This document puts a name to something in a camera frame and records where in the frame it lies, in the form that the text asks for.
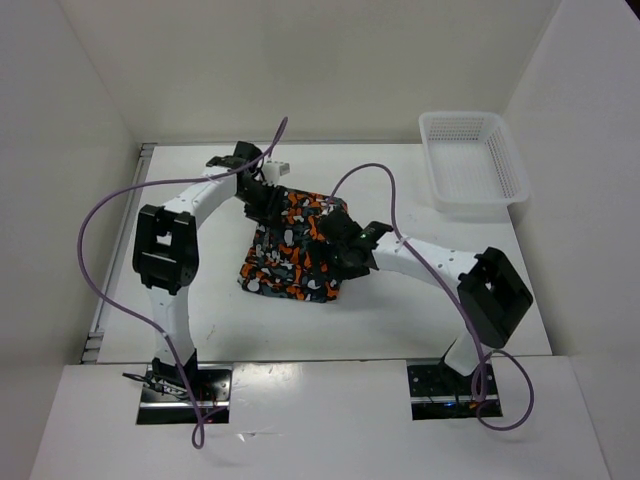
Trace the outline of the orange camouflage shorts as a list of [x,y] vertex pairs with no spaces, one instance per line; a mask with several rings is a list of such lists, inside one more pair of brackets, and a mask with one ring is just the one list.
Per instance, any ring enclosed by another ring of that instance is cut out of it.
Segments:
[[267,215],[256,219],[253,240],[239,270],[242,290],[271,298],[335,301],[342,278],[330,265],[330,245],[318,225],[339,198],[284,186],[274,189]]

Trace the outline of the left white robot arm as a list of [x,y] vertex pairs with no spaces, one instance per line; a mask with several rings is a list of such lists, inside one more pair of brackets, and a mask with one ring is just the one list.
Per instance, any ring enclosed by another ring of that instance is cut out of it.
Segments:
[[132,264],[148,293],[156,329],[152,378],[177,399],[191,398],[200,385],[188,308],[200,264],[198,229],[232,198],[244,202],[256,219],[274,219],[279,181],[289,172],[287,163],[240,141],[232,154],[211,158],[181,193],[139,210]]

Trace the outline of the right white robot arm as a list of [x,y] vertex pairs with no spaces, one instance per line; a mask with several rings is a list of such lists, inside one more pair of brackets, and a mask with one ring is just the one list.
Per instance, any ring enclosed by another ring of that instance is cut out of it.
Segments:
[[441,288],[461,313],[464,330],[442,357],[440,385],[460,393],[474,379],[486,356],[505,347],[533,295],[501,250],[473,253],[403,237],[392,226],[372,221],[366,227],[342,210],[318,222],[329,244],[329,262],[345,279],[388,271]]

